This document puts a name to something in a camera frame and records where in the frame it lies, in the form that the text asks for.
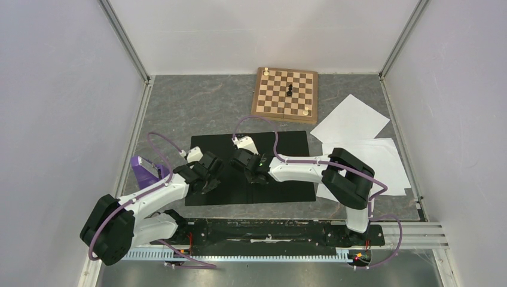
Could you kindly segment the purple stand with phone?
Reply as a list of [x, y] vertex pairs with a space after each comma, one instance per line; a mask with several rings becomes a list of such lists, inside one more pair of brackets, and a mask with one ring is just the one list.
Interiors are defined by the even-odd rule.
[[155, 164], [137, 155], [130, 159], [130, 166], [140, 190], [155, 184], [169, 175], [169, 170], [166, 166]]

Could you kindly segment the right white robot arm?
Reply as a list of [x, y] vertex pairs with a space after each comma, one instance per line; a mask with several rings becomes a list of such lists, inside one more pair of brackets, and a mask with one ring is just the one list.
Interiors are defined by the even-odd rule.
[[259, 155], [239, 148], [230, 164], [251, 184], [300, 181], [324, 185], [346, 208], [347, 240], [360, 244], [369, 237], [368, 202], [374, 171], [345, 149], [334, 148], [332, 153], [317, 157], [293, 157]]

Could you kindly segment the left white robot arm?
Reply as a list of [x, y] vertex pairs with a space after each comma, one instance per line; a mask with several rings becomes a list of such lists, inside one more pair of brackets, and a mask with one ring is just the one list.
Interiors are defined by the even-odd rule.
[[138, 192], [119, 198], [106, 194], [97, 201], [80, 232], [90, 260], [113, 265], [140, 245], [159, 240], [190, 243], [187, 219], [173, 209], [161, 208], [187, 195], [215, 189], [225, 164], [211, 152], [187, 155], [187, 160]]

